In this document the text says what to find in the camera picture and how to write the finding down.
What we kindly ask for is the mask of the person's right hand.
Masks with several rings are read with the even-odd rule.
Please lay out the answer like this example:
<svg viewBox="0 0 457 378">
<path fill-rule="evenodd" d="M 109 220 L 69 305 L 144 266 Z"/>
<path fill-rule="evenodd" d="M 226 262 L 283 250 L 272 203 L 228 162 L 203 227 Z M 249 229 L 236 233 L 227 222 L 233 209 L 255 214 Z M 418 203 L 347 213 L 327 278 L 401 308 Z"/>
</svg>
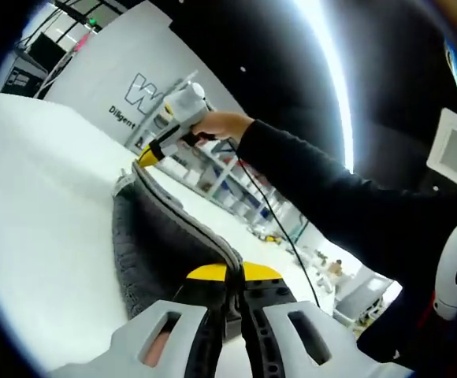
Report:
<svg viewBox="0 0 457 378">
<path fill-rule="evenodd" d="M 194 135 L 205 133 L 213 135 L 216 139 L 233 139 L 239 143 L 245 131 L 254 121 L 254 119 L 238 113 L 208 112 L 192 128 L 192 133 Z"/>
</svg>

